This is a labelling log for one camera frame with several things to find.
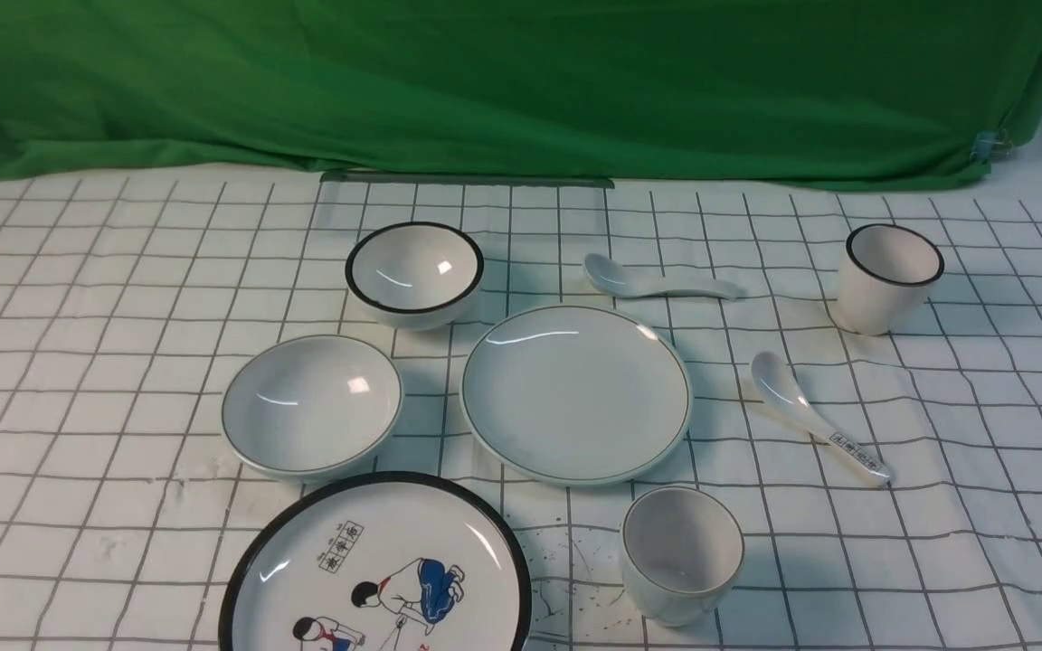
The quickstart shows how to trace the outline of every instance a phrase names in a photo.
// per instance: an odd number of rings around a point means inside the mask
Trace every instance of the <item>white cup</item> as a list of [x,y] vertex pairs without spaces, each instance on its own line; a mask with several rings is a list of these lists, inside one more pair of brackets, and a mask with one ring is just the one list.
[[680,627],[713,614],[744,559],[735,516],[683,486],[635,500],[621,523],[621,582],[646,618]]
[[892,223],[855,228],[839,268],[843,326],[883,334],[926,299],[943,275],[943,255],[929,240]]

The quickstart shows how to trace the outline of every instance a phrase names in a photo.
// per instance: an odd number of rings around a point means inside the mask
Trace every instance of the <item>cartoon illustration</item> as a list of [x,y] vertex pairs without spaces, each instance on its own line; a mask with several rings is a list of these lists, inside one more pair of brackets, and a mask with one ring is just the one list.
[[379,584],[361,581],[352,590],[352,605],[358,608],[384,606],[402,618],[421,623],[430,634],[437,623],[447,617],[452,606],[464,599],[464,571],[458,566],[445,565],[431,558],[418,558],[394,572]]
[[364,647],[365,634],[331,618],[300,618],[292,627],[300,651],[352,651]]

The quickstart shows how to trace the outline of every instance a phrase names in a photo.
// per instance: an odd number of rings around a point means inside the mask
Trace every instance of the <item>ceramic spoon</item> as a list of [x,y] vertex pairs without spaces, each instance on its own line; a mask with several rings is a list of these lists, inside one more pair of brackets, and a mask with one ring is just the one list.
[[791,368],[784,359],[772,352],[760,352],[750,362],[750,374],[753,375],[753,386],[762,395],[762,400],[786,420],[801,425],[818,440],[843,450],[875,481],[890,483],[892,473],[879,461],[879,457],[852,442],[847,434],[840,432],[811,407],[811,402],[807,400],[802,387],[798,386],[798,380],[794,379]]
[[735,300],[742,289],[713,277],[662,277],[632,271],[599,254],[586,255],[581,267],[597,292],[620,299],[641,297],[715,297]]

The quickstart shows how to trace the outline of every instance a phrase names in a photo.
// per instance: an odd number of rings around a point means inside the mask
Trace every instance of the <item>white plate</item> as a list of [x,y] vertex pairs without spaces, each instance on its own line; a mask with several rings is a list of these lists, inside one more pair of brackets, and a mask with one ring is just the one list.
[[220,610],[220,651],[520,651],[529,572],[507,524],[455,483],[344,479],[248,547]]
[[497,323],[461,380],[476,439],[520,473],[561,485],[645,473],[683,440],[691,402],[683,360],[653,329],[576,305]]
[[270,347],[223,395],[223,433],[252,469],[327,481],[376,452],[401,411],[401,377],[384,353],[339,334]]

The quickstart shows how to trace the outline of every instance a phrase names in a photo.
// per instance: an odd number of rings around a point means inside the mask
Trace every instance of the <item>green backdrop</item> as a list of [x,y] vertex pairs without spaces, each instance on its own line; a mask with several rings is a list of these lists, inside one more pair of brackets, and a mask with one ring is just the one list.
[[86,167],[946,189],[1042,0],[0,0],[0,180]]

